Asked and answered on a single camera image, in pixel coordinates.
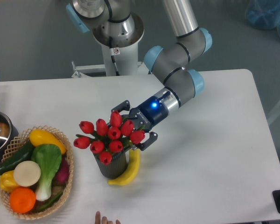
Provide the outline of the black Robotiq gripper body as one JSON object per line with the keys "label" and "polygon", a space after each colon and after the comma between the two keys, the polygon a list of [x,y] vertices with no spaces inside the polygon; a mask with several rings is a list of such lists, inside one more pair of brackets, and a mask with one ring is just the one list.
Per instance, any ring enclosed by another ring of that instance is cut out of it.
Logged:
{"label": "black Robotiq gripper body", "polygon": [[169,115],[169,101],[166,97],[150,97],[135,108],[130,107],[128,100],[122,103],[122,110],[129,111],[127,116],[131,119],[135,129],[143,127],[148,133]]}

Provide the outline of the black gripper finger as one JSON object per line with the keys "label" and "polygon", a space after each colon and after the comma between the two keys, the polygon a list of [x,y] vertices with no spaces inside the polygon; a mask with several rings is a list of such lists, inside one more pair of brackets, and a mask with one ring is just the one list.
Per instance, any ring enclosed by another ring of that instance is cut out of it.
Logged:
{"label": "black gripper finger", "polygon": [[118,112],[120,115],[128,115],[131,110],[131,105],[129,100],[125,100],[111,109],[111,112]]}
{"label": "black gripper finger", "polygon": [[144,142],[141,142],[139,144],[132,145],[131,149],[134,150],[134,151],[136,149],[139,149],[140,151],[144,151],[149,146],[151,146],[154,142],[157,141],[157,139],[158,139],[158,134],[157,133],[155,133],[153,131],[150,131],[148,134],[149,134],[149,138],[147,140],[145,140]]}

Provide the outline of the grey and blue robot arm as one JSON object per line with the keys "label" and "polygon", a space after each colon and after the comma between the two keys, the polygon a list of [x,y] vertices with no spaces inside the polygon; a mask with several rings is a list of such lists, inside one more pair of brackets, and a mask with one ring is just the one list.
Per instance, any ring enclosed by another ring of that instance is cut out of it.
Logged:
{"label": "grey and blue robot arm", "polygon": [[[177,42],[170,49],[152,47],[144,57],[144,64],[163,84],[163,88],[135,108],[128,101],[115,107],[130,122],[127,130],[137,141],[122,140],[123,149],[145,150],[157,140],[152,128],[163,121],[204,89],[199,72],[186,70],[186,65],[204,54],[212,46],[209,32],[197,24],[188,0],[165,0],[163,6],[170,20]],[[107,76],[136,74],[138,43],[144,34],[140,17],[130,10],[127,0],[73,0],[66,6],[73,24],[82,32],[91,31],[101,45]]]}

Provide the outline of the person's hand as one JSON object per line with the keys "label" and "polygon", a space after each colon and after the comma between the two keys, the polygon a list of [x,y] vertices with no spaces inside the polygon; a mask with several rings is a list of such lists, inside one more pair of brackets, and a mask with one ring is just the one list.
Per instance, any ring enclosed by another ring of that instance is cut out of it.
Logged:
{"label": "person's hand", "polygon": [[100,211],[97,211],[94,224],[121,224],[121,222],[118,219],[115,221],[109,220],[106,216],[101,216]]}

